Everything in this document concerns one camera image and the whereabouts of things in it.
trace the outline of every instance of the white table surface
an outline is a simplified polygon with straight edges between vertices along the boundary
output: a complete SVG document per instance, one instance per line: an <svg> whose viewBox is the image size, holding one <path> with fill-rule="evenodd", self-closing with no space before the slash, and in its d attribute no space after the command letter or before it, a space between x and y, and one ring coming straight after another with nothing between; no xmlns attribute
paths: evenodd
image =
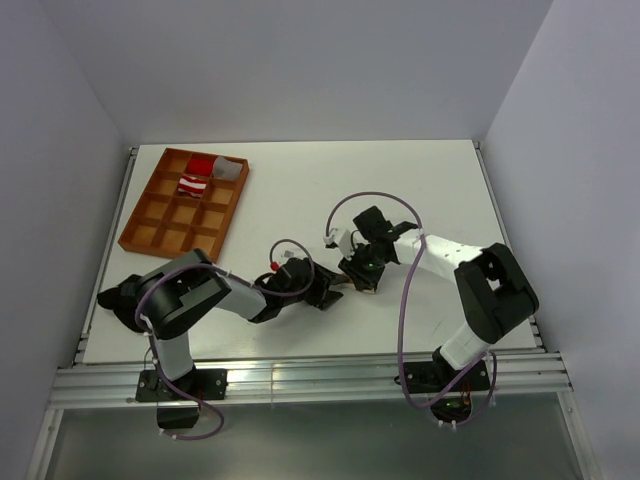
<svg viewBox="0 0 640 480"><path fill-rule="evenodd" d="M503 241L471 141L145 145L133 168L101 290L168 261L125 252L117 239L169 146L249 160L251 171L218 259L222 267L247 279L268 271L269 248L283 237L300 241L317 262L338 271L340 254L324 248L324 225L340 199L362 190L407 200L420 213L427 232L467 245ZM371 197L344 205L333 226L355 228L353 217L374 204L394 223L412 220L401 205ZM196 359L261 359L395 352L407 270L389 265L377 294L347 288L345 297L327 312L297 304L273 320L253 325L214 309L190 330L192 354ZM405 351L435 350L463 321L455 285L418 270L409 297ZM85 363L140 361L147 347L146 339L96 306ZM534 347L528 322L496 345L503 350Z"/></svg>

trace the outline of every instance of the white wall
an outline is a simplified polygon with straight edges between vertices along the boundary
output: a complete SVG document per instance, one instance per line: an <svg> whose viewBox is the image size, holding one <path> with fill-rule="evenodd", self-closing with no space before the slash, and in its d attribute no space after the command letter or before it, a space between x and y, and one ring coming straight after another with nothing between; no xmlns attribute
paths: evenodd
<svg viewBox="0 0 640 480"><path fill-rule="evenodd" d="M125 150L41 5L0 2L0 478L77 345Z"/></svg>
<svg viewBox="0 0 640 480"><path fill-rule="evenodd" d="M131 142L483 138L551 0L42 0Z"/></svg>
<svg viewBox="0 0 640 480"><path fill-rule="evenodd" d="M486 139L608 479L640 478L640 3L556 0Z"/></svg>

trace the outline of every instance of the wire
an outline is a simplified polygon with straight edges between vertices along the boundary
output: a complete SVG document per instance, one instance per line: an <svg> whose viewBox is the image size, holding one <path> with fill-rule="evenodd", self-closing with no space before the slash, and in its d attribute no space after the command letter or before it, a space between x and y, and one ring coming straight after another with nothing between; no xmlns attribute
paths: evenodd
<svg viewBox="0 0 640 480"><path fill-rule="evenodd" d="M356 244L353 243L353 236L358 233L360 230L354 230L353 232L351 232L351 236L349 237L349 239L351 240L351 248L353 248L354 250L356 249Z"/></svg>
<svg viewBox="0 0 640 480"><path fill-rule="evenodd" d="M158 290L158 288L160 288L162 285L164 285L165 283L167 283L169 280L174 279L175 277L183 274L184 272L187 271L191 271L191 270L209 270L212 272L215 272L217 274L222 275L223 277L226 278L231 278L232 280L235 280L236 282L247 286L249 288L255 288L256 290L262 292L262 293L267 293L268 295L273 295L273 296L277 296L277 297L291 297L291 296L297 296L300 295L301 293L304 293L305 291L307 291L309 289L309 287L311 287L312 283L313 283L313 279L315 276L315 269L314 269L314 263L313 263L313 259L311 258L311 254L309 253L309 251L300 243L296 242L295 240L291 240L288 238L284 238L282 240L278 240L276 243L273 244L273 246L271 247L271 250L269 251L269 261L273 262L273 252L275 251L276 247L282 243L292 243L293 245L296 245L297 247L299 247L304 253L305 255L308 257L309 259L309 263L311 266L311 279L309 280L309 283L302 288L301 290L298 290L296 292L287 292L287 293L283 293L283 292L275 292L275 291L271 291L271 290L267 290L265 288L261 288L255 284L251 284L249 282L247 282L246 280L244 280L243 278L240 278L236 275L233 275L231 272L227 272L223 269L221 269L220 267L218 267L217 265L213 265L213 264L208 264L208 263L196 263L193 265L187 265L185 267L181 267L181 268L177 268L175 270L173 270L172 272L168 273L167 275L165 275L164 277L162 277L160 280L158 280L156 283L154 283L151 288L149 288L149 290L147 290L145 292L145 294L142 296L142 298L140 299L140 301L138 302L138 306L136 307L136 311L134 313L134 320L136 322L136 325L138 325L138 327L140 327L143 331L147 332L150 336L149 336L149 348L150 350L153 352L153 359L155 360L155 366L156 366L156 371L158 372L158 376L162 379L162 381L165 383L165 385L174 393L180 395L182 398L186 399L186 400L191 400L192 402L195 402L200 409L202 408L206 408L209 411L213 412L219 419L220 422L218 423L218 426L216 428L214 428L213 430L211 430L210 432L201 434L201 435L182 435L182 434L176 434L176 433L172 433L172 432L167 432L167 431L162 431L162 433L164 433L165 435L174 438L176 440L184 440L184 441L193 441L193 440L204 440L206 438L210 438L213 437L214 435L216 435L218 432L220 432L220 430L222 430L222 427L224 426L224 414L222 413L222 411L211 405L208 402L205 402L197 397L194 397L193 395L190 395L187 392L184 392L182 390L180 390L178 387L176 387L171 380L169 380L169 378L167 377L167 375L164 373L164 370L162 369L162 366L160 365L160 362L158 360L158 351L156 349L156 345L154 342L154 333L153 330L151 328L150 325L148 325L145 321L142 320L142 311L144 310L144 307L146 306L147 302L149 301L149 299L151 298L151 296L156 292L156 290Z"/></svg>
<svg viewBox="0 0 640 480"><path fill-rule="evenodd" d="M151 351L151 347L147 348L147 353L144 354L144 360L142 361L142 371L147 370L147 357L149 356L149 352Z"/></svg>
<svg viewBox="0 0 640 480"><path fill-rule="evenodd" d="M400 300L400 313L399 313L399 316L398 316L397 364L398 364L398 376L399 376L399 379L400 379L400 385L402 387L402 393L404 395L404 398L406 399L407 403L409 403L409 405L411 405L413 408L416 408L418 410L424 410L424 409L427 409L427 408L430 408L431 406L433 406L437 401L441 400L447 393L449 393L451 391L451 389L462 379L462 377L464 377L467 373L469 373L469 371L480 360L482 360L487 355L487 353L484 352L484 353L478 355L471 363L469 363L465 368L460 370L460 372L453 378L453 380L451 380L437 395L435 395L433 398L429 399L427 402L418 403L411 397L411 393L409 392L409 387L407 386L407 379L406 379L405 374L404 374L404 324L405 324L405 317L406 317L406 313L407 313L407 303L408 303L408 300L409 300L409 289L411 287L411 281L413 280L413 275L415 274L416 270L418 269L418 265L420 264L420 260L422 258L422 255L424 254L425 250L427 249L427 239L426 239L425 234L424 234L423 225L422 225L422 219L420 218L420 215L418 215L418 212L415 210L415 208L413 208L411 205L409 205L407 202L405 202L400 197L397 197L397 196L392 195L390 193L375 192L375 191L366 191L366 192L353 193L351 195L346 196L342 200L340 200L336 204L336 206L333 207L333 210L331 210L331 213L329 213L329 217L327 218L327 224L325 226L325 236L327 236L327 237L329 236L329 231L331 229L331 220L333 220L333 217L336 214L336 212L338 211L338 209L343 204L348 202L349 200L351 200L353 198L357 198L357 197L364 197L364 196L385 197L385 198L389 198L391 200L395 200L396 202L400 203L405 208L407 208L407 210L409 210L411 212L411 214L413 215L413 217L414 217L414 219L416 221L416 224L418 225L418 229L419 229L419 232L420 232L419 233L420 249L418 250L418 253L416 254L416 258L413 260L413 263L409 267L409 272L407 273L407 277L406 277L405 282L404 282L404 287L402 289L402 298ZM496 383L496 380L497 380L497 358L496 358L496 356L495 356L495 354L493 352L489 352L489 353L493 357L493 381L491 383L491 386L490 386L490 389L489 389L489 393L487 394L487 397L485 398L485 401L482 404L482 406L480 407L478 413L481 413L482 411L484 411L486 406L489 404L489 401L491 400L491 396L494 393L495 383ZM476 415L472 415L462 423L468 423L471 419L475 418L476 416L477 416L477 414Z"/></svg>

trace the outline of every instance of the gray floor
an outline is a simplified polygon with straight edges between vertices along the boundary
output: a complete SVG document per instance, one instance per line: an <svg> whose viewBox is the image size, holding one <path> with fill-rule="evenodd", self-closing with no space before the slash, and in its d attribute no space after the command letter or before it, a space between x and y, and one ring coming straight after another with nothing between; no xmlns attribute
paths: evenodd
<svg viewBox="0 0 640 480"><path fill-rule="evenodd" d="M152 408L66 412L47 479L580 478L554 394L498 397L455 433L403 402L225 412L201 442L159 437Z"/></svg>

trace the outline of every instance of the white robotic arm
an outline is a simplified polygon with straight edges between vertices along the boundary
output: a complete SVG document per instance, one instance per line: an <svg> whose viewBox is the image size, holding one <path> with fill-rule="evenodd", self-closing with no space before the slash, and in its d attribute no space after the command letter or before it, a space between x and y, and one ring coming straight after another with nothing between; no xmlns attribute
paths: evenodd
<svg viewBox="0 0 640 480"><path fill-rule="evenodd" d="M417 225L393 226L377 207L354 219L368 243L353 240L347 229L332 229L325 244L344 256L340 268L358 290L374 290L389 262L410 265L421 248ZM457 285L465 322L439 349L454 371L462 370L482 352L529 318L538 299L513 254L503 244L477 247L426 235L419 268Z"/></svg>

